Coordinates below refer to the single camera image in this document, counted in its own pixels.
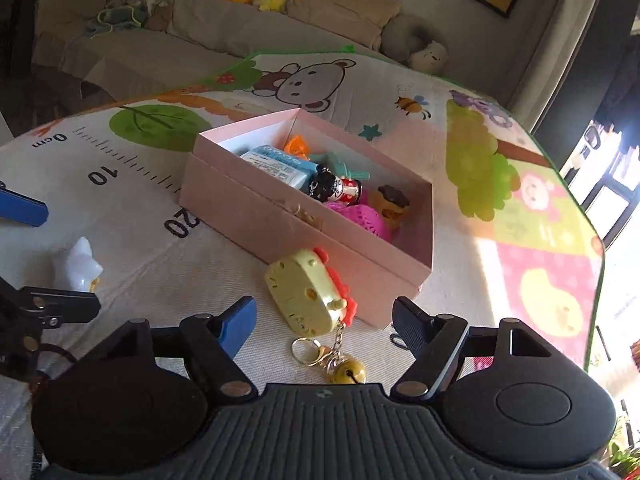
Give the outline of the orange plastic toy piece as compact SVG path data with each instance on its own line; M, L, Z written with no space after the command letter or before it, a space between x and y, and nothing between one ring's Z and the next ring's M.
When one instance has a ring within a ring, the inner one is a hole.
M286 142L283 151L291 156L295 156L303 160L309 160L310 148L300 134L291 136L288 139L288 142Z

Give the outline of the grey neck pillow plush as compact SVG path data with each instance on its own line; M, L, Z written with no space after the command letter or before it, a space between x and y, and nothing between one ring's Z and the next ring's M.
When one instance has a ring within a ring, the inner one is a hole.
M381 52L419 73L440 75L449 61L445 45L417 16L399 14L384 27Z

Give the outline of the red black figurine keychain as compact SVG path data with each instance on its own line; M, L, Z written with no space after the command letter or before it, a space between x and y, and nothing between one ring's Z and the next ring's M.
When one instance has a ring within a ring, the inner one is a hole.
M362 184L359 180L337 177L327 166L319 164L309 180L308 195L320 203L357 205L362 195Z

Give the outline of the yellow cat keychain toy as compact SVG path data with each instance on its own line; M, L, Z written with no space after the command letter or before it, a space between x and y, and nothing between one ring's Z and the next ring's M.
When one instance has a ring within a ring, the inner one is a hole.
M301 249L268 266L271 298L297 338L291 353L304 367L318 367L334 385L367 381L364 365L343 350L358 304L322 248Z

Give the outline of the pink cardboard box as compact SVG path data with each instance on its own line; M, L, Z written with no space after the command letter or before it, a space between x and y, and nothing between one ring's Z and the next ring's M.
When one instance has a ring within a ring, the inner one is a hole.
M367 171L367 192L390 185L408 197L409 210L388 242L241 157L262 145L282 148L296 134L313 151L334 152ZM325 249L359 306L360 320L379 328L390 324L394 300L416 298L432 273L431 183L300 108L200 133L186 162L180 205L266 263L299 249Z

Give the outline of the beige pillow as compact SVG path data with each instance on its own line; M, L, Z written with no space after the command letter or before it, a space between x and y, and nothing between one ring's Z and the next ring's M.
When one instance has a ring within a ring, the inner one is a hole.
M286 14L378 51L383 29L401 8L400 0L288 0Z

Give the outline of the teal toy hammer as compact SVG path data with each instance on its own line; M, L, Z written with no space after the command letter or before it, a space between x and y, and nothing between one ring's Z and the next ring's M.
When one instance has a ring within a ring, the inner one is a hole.
M332 174L340 178L367 181L371 177L367 171L350 169L346 162L343 162L334 152L326 152L324 154L323 165L327 166Z

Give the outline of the green yarn cloth bundle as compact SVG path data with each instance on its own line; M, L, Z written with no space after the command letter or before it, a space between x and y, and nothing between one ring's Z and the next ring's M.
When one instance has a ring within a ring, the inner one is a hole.
M93 38L118 30L143 28L149 18L150 12L143 3L105 8L85 22L84 35Z

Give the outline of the colourful cartoon play mat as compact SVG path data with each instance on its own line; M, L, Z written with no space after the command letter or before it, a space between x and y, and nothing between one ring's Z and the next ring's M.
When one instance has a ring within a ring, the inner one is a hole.
M604 479L600 238L509 113L255 54L4 144L6 479Z

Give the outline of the blue white wipes pack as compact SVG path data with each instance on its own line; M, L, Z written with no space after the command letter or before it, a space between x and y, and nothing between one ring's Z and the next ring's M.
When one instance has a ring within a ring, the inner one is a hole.
M307 191L311 178L317 174L314 162L290 155L271 145L252 148L242 154L240 159L296 190Z

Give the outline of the brown yellow toy figure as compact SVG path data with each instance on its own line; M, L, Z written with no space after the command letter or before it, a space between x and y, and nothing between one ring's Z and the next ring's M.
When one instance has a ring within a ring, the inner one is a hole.
M382 217L392 232L396 232L409 210L410 200L401 190L386 184L369 194L368 205Z

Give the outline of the beige covered sofa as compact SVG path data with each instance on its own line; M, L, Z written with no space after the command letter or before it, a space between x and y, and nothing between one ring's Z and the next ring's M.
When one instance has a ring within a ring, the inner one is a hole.
M62 91L68 107L86 105L86 88L122 101L192 84L257 52L330 52L352 45L284 14L224 0L156 0L169 6L160 32L87 34L107 2L125 1L38 1L32 68Z

